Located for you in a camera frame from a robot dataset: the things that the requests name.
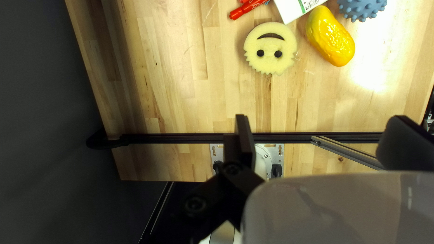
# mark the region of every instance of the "dark gray floor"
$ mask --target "dark gray floor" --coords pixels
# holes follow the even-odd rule
[[[135,244],[164,182],[120,181],[63,0],[0,0],[0,243]]]

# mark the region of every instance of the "sponge eye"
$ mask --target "sponge eye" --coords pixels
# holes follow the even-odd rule
[[[275,56],[276,58],[280,58],[280,57],[282,56],[282,52],[280,52],[280,51],[275,51],[275,52],[274,52],[274,56]]]
[[[264,56],[264,50],[258,50],[258,51],[256,52],[256,55],[259,56],[259,57]]]

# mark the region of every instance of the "sponge mouth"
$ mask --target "sponge mouth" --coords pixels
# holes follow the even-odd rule
[[[276,34],[276,33],[267,33],[267,34],[263,34],[262,36],[258,37],[257,40],[259,40],[259,39],[261,39],[261,38],[265,38],[265,37],[277,38],[277,39],[281,39],[282,41],[285,40],[283,37],[281,37],[280,35],[278,35],[278,34]]]

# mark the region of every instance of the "wood grain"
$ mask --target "wood grain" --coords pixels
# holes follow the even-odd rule
[[[273,2],[236,21],[235,0],[66,0],[110,138],[122,133],[231,132],[249,117],[254,132],[382,131],[395,114],[420,122],[434,83],[433,0],[390,1],[351,23],[326,5],[356,43],[334,67],[309,44],[308,15],[288,24],[294,66],[261,75],[243,43],[258,24],[281,18]],[[376,145],[355,145],[374,152]],[[130,145],[113,149],[123,180],[204,181],[208,145]],[[285,176],[371,170],[309,144],[285,146]]]

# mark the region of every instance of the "blue spiky ball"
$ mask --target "blue spiky ball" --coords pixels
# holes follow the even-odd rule
[[[339,13],[343,13],[344,18],[351,18],[351,22],[364,22],[366,18],[375,18],[378,11],[383,11],[387,0],[338,0],[338,4]]]

